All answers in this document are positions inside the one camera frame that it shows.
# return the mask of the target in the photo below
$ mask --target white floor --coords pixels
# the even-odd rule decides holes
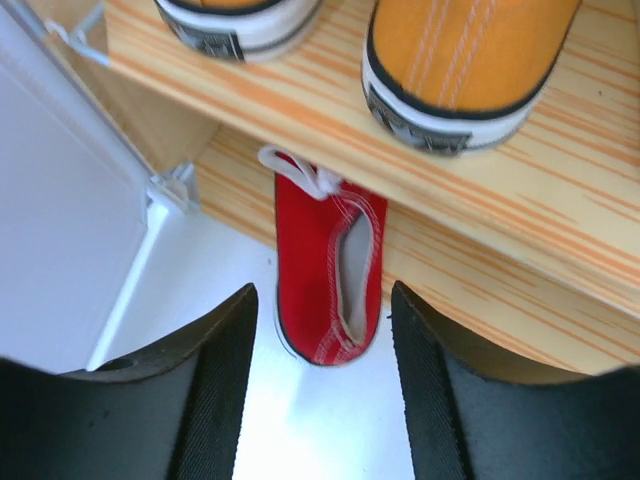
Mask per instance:
[[[185,261],[200,266],[189,282],[198,287],[181,313],[195,318],[249,282],[260,301],[234,479],[414,478],[388,312],[352,364],[294,359],[274,327],[275,252],[208,217],[197,223]]]

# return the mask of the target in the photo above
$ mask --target white shoelace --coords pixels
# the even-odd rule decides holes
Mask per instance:
[[[280,158],[278,152],[290,157],[297,166]],[[318,167],[314,171],[311,164],[281,148],[273,145],[261,148],[260,152],[258,152],[258,160],[265,167],[291,180],[316,200],[325,200],[329,195],[334,195],[340,191],[342,177],[324,168]]]

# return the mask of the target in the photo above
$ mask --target red fabric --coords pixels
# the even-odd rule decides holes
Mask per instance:
[[[317,365],[340,365],[362,354],[373,340],[380,315],[387,201],[347,182],[341,188],[338,195],[317,201],[276,175],[280,326],[285,341]],[[373,225],[374,246],[366,287],[365,340],[353,345],[338,316],[336,262],[340,236],[363,211]]]

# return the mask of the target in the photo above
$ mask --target wood grain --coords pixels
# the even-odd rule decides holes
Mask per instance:
[[[631,0],[581,7],[545,95],[494,151],[443,160],[371,118],[373,0],[327,0],[295,52],[235,65],[189,51],[149,0],[107,0],[111,68],[640,316],[640,54]]]
[[[28,3],[40,18],[71,30],[97,1]],[[90,41],[98,49],[106,49],[104,24],[91,32]],[[216,120],[83,58],[59,38],[52,37],[48,43],[153,171],[164,172],[193,160],[211,141]]]
[[[221,127],[196,162],[204,212],[275,247],[273,173],[261,143]],[[599,373],[640,361],[640,321],[391,203],[383,288],[402,279],[486,338],[548,364]]]

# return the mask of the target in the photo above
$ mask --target orange shoe with white sole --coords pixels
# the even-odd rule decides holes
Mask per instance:
[[[299,44],[322,0],[155,0],[186,45],[211,57],[262,62]]]
[[[379,0],[362,80],[398,138],[444,155],[488,148],[526,120],[580,0]]]

